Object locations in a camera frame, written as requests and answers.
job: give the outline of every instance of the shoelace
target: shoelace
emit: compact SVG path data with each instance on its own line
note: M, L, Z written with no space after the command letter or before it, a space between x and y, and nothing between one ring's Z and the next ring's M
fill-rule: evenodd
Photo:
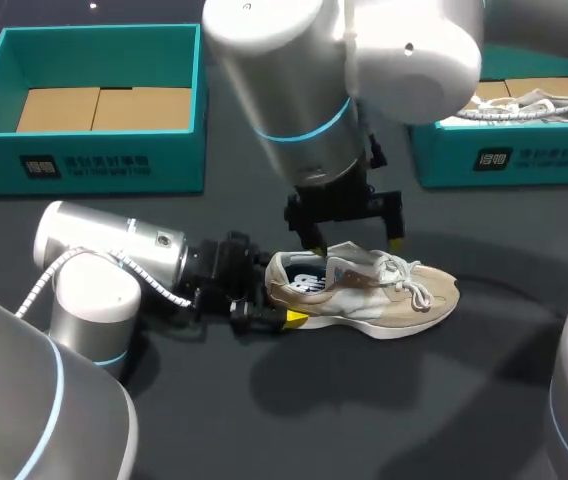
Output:
M484 101L481 98L474 96L471 102L476 106L477 113L529 113L536 111L553 111L555 106L549 100L540 100L538 102L532 103L526 107L520 107L515 98L495 98L492 100ZM552 117L545 118L543 120L551 120ZM504 121L500 120L485 120L487 125L499 125L504 124Z
M380 285L393 285L396 291L406 289L411 292L411 302L416 310L425 310L433 304L433 295L421 283L411 278L411 271L420 262L408 263L406 260L381 250L373 250L380 256L373 267Z

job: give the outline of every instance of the box label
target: box label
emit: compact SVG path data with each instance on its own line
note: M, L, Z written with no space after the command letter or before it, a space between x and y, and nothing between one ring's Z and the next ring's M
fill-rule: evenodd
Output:
M64 166L74 177L148 177L151 166L146 155L67 156Z
M58 179L62 175L52 155L20 155L26 176L31 179Z
M568 168L568 148L525 148L514 162L517 169Z
M484 148L477 153L476 172L496 172L504 170L511 161L512 148Z

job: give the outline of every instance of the white shoe sole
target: white shoe sole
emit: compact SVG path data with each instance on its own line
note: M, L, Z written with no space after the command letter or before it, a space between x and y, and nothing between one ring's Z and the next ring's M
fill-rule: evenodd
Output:
M377 325L371 325L370 323L362 320L351 320L344 317L308 317L304 324L300 325L295 330L316 330L318 328L331 327L333 325L343 325L359 330L360 332L377 340L394 340L396 338L415 335L416 333L420 333L434 327L448 317L453 310L439 318L436 318L435 320L411 327L380 327Z

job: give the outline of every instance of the green box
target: green box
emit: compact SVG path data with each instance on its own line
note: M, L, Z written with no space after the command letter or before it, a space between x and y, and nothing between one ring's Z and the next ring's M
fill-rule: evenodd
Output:
M568 77L568 59L486 47L482 80ZM424 187L568 184L568 124L442 126L409 129ZM478 168L481 159L499 159Z
M184 130L16 133L31 88L191 88ZM0 196L200 193L207 81L196 24L7 28Z

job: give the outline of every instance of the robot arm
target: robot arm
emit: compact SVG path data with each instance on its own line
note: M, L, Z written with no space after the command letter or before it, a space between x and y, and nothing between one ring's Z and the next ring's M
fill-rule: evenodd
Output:
M400 193L367 185L358 106L411 125L455 115L480 80L485 41L568 57L568 0L355 2L204 5L211 50L271 165L297 191L285 218L309 249L326 248L324 221L379 216L389 240L403 236Z
M336 1L208 0L202 22L271 165L297 191L285 210L289 228L304 248L323 252L316 224L325 221L379 216L389 240L403 236L399 192L374 193L366 181L342 15Z

